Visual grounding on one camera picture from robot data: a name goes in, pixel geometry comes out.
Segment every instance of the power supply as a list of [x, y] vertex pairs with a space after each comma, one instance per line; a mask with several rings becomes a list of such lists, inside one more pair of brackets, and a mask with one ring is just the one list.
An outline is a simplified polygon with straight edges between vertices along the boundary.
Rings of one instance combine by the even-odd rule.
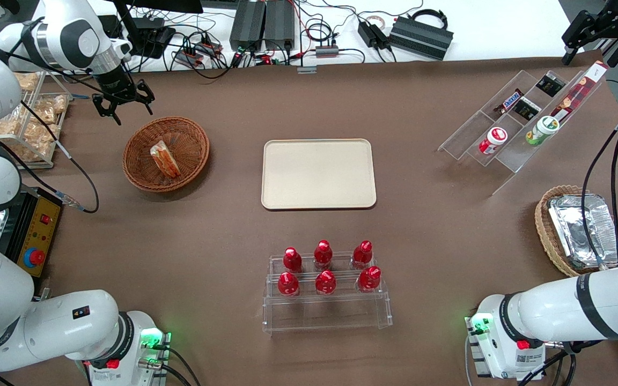
[[[292, 3], [286, 0], [267, 0], [266, 25], [264, 37], [283, 49], [295, 48], [295, 11]], [[267, 44], [267, 49], [276, 49], [275, 44]]]
[[250, 51], [260, 51], [264, 36], [264, 17], [266, 3], [240, 0], [235, 13], [233, 30], [230, 34], [230, 47], [242, 47]]
[[453, 35], [442, 28], [398, 17], [388, 39], [393, 47], [442, 61]]

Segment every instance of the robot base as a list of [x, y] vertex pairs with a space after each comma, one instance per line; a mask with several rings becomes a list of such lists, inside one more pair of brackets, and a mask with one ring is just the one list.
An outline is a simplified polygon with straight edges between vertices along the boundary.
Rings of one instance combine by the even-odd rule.
[[165, 374], [162, 371], [137, 367], [139, 359], [158, 359], [164, 361], [162, 352], [143, 347], [143, 344], [170, 344], [170, 333], [159, 330], [152, 318], [142, 311], [128, 311], [128, 317], [135, 325], [133, 343], [128, 354], [115, 369], [96, 369], [89, 366], [92, 386], [164, 386]]
[[[527, 350], [517, 348], [517, 343], [505, 332], [500, 322], [500, 303], [504, 298], [504, 295], [491, 295], [481, 301], [476, 314], [467, 318], [467, 326], [469, 334], [479, 327], [487, 329], [483, 334], [470, 335], [470, 341], [474, 345], [477, 340], [490, 375], [493, 378], [516, 378], [520, 381], [545, 360], [545, 345]], [[480, 355], [478, 359], [474, 355], [474, 361], [481, 361]], [[537, 381], [541, 378], [542, 374], [538, 374], [533, 379]]]

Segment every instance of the clear plastic display rack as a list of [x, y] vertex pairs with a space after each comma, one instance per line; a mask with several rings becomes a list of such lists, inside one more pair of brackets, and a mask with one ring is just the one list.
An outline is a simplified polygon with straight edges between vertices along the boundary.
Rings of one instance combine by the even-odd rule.
[[[331, 295], [316, 293], [314, 254], [302, 256], [302, 273], [299, 295], [283, 296], [278, 291], [278, 278], [286, 271], [283, 256], [272, 256], [268, 264], [264, 291], [263, 330], [269, 334], [281, 331], [332, 330], [336, 328], [389, 327], [393, 323], [390, 295], [385, 280], [370, 293], [356, 289], [361, 270], [350, 267], [351, 252], [333, 252], [331, 272], [335, 274], [337, 288]], [[375, 257], [369, 266], [376, 265]]]
[[[494, 195], [519, 173], [535, 152], [545, 146], [551, 137], [559, 135], [559, 132], [557, 132], [547, 137], [542, 144], [537, 146], [526, 142], [526, 134], [530, 130], [533, 130], [533, 127], [535, 127], [535, 124], [540, 118], [551, 115], [552, 111], [559, 106], [567, 93], [569, 93], [569, 90], [581, 80], [584, 73], [584, 71], [581, 71], [574, 76], [571, 81], [568, 81], [554, 71], [548, 71], [546, 75], [557, 78], [566, 84], [554, 97], [551, 97], [537, 87], [536, 84], [539, 82], [539, 79], [536, 79], [530, 73], [522, 70], [514, 76], [500, 92], [496, 93], [488, 103], [461, 125], [454, 134], [444, 141], [438, 148], [438, 151], [446, 151], [456, 160], [467, 155], [478, 161], [478, 163], [484, 167], [488, 166], [496, 159], [500, 164], [509, 169], [510, 176], [508, 176], [505, 182], [493, 192]], [[567, 115], [567, 117], [561, 120], [560, 131], [564, 130], [564, 126], [567, 122], [576, 114], [581, 106], [583, 106], [586, 100], [598, 90], [604, 79], [605, 78], [602, 77], [580, 101], [580, 104]], [[514, 110], [510, 110], [501, 116], [493, 111], [498, 105], [502, 105], [517, 88], [525, 93], [524, 96], [526, 99], [540, 107], [540, 112], [530, 120], [526, 120]], [[483, 152], [479, 150], [479, 144], [485, 139], [488, 131], [493, 127], [505, 129], [507, 131], [507, 141], [500, 146], [495, 153], [483, 154]]]

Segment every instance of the white table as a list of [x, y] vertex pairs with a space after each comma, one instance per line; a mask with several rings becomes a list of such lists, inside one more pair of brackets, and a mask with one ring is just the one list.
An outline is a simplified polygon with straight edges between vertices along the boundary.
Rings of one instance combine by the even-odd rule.
[[[89, 0], [89, 2], [97, 14], [115, 14], [113, 3], [103, 0]], [[352, 5], [356, 7], [357, 12], [383, 10], [392, 14], [400, 14], [421, 4], [420, 0], [326, 0], [326, 2], [331, 5]], [[324, 5], [322, 0], [309, 0], [309, 3]], [[485, 0], [483, 2], [476, 0], [424, 0], [422, 8], [442, 10], [448, 17], [448, 30], [454, 32], [454, 39], [445, 56], [445, 61], [564, 55], [564, 42], [562, 42], [561, 37], [569, 26], [569, 20], [558, 0], [517, 0], [515, 2], [507, 2], [506, 0]], [[336, 39], [337, 45], [340, 48], [362, 50], [365, 53], [367, 63], [379, 63], [381, 61], [375, 49], [367, 48], [366, 44], [364, 44], [364, 41], [357, 32], [357, 19], [349, 10], [318, 8], [307, 4], [302, 5], [302, 10], [306, 10], [309, 14], [322, 14], [324, 20], [331, 27], [343, 22], [345, 17], [349, 17], [345, 25], [336, 29], [336, 32], [339, 32]], [[205, 8], [204, 11], [221, 13], [205, 13], [202, 15], [208, 19], [215, 20], [215, 25], [209, 20], [198, 19], [194, 15], [169, 12], [167, 17], [177, 22], [192, 16], [186, 24], [198, 25], [202, 29], [209, 29], [209, 33], [219, 39], [223, 47], [225, 47], [224, 54], [228, 59], [228, 63], [230, 63], [233, 50], [228, 40], [233, 19], [225, 15], [233, 16], [235, 11], [213, 8]], [[383, 13], [370, 13], [363, 16], [366, 17], [368, 15], [383, 17], [386, 23], [385, 35], [389, 35], [390, 29], [392, 29], [394, 24], [394, 17]], [[301, 13], [301, 16], [302, 20], [309, 19], [304, 12]], [[441, 26], [440, 21], [434, 17], [422, 16], [417, 21]], [[193, 27], [187, 26], [178, 26], [175, 29], [184, 34], [191, 34], [191, 32], [195, 31]], [[296, 44], [291, 54], [299, 52], [299, 32], [300, 24], [297, 23]], [[181, 36], [176, 36], [172, 39], [172, 44], [179, 46], [181, 43]], [[307, 45], [310, 44], [306, 36], [303, 37], [302, 44], [306, 51]], [[172, 58], [171, 53], [176, 50], [177, 47], [167, 47], [165, 51], [166, 63], [169, 66]], [[393, 47], [393, 51], [399, 62], [432, 60], [396, 47]], [[392, 61], [392, 56], [388, 51], [381, 51], [381, 54], [386, 61]], [[276, 52], [274, 57], [282, 61], [283, 54]], [[129, 63], [130, 67], [137, 66], [141, 60], [142, 57], [134, 57]], [[349, 51], [349, 54], [347, 52], [341, 53], [336, 58], [322, 59], [317, 59], [309, 53], [304, 58], [304, 65], [360, 63], [360, 61], [361, 54], [355, 51]], [[293, 61], [292, 64], [299, 65], [300, 61]], [[204, 65], [206, 68], [211, 68], [208, 58], [205, 59]], [[187, 68], [176, 63], [173, 69]], [[161, 58], [148, 59], [142, 65], [142, 71], [165, 71], [164, 61]]]

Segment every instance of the aluminum foil tray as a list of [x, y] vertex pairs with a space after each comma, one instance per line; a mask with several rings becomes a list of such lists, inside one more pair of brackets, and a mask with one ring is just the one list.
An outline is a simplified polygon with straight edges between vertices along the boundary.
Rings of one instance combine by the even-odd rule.
[[547, 208], [566, 261], [574, 269], [598, 268], [600, 262], [610, 268], [617, 266], [615, 227], [604, 198], [586, 195], [586, 222], [597, 256], [583, 229], [581, 196], [557, 196], [548, 201]]

